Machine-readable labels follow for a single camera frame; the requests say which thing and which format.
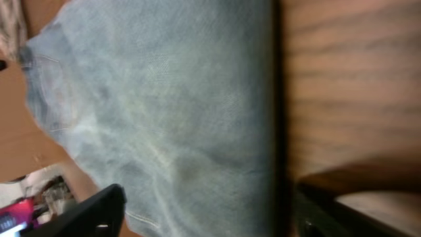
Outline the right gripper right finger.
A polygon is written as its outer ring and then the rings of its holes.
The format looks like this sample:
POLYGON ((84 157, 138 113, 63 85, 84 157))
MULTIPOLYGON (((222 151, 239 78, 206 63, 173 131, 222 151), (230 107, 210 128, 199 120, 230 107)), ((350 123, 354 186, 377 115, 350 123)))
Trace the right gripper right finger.
POLYGON ((337 202, 327 191, 307 184, 297 185, 294 201, 295 224, 300 236, 408 236, 396 228, 337 202))

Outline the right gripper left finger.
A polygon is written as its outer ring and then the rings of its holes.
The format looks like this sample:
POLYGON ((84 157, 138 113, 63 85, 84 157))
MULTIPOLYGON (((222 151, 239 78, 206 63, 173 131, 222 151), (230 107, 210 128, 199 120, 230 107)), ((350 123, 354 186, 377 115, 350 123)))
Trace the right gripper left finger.
POLYGON ((126 194, 112 184, 37 228, 20 231, 21 237, 118 237, 124 220, 126 194))

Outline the light blue denim jeans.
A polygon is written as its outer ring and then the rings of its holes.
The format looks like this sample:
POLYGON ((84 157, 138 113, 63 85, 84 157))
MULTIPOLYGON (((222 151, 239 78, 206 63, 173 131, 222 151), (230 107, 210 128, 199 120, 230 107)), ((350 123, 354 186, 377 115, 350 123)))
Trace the light blue denim jeans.
POLYGON ((37 124, 141 236, 271 236, 271 3, 69 1, 20 52, 37 124))

